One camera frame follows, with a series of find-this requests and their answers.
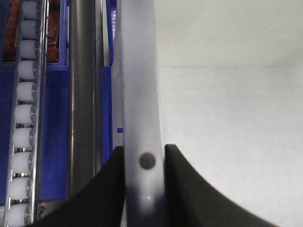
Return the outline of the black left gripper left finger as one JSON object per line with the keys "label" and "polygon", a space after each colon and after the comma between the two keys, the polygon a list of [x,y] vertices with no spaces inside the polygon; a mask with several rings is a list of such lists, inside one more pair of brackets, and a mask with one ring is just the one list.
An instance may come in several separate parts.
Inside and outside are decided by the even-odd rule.
{"label": "black left gripper left finger", "polygon": [[118,146],[75,196],[32,227],[119,227],[125,201],[124,149]]}

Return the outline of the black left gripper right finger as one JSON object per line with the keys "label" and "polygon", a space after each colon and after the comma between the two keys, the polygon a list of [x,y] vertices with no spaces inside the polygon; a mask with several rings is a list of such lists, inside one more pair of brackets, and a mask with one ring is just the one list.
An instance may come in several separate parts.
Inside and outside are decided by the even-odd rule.
{"label": "black left gripper right finger", "polygon": [[211,186],[174,144],[165,146],[165,194],[172,227],[271,227]]}

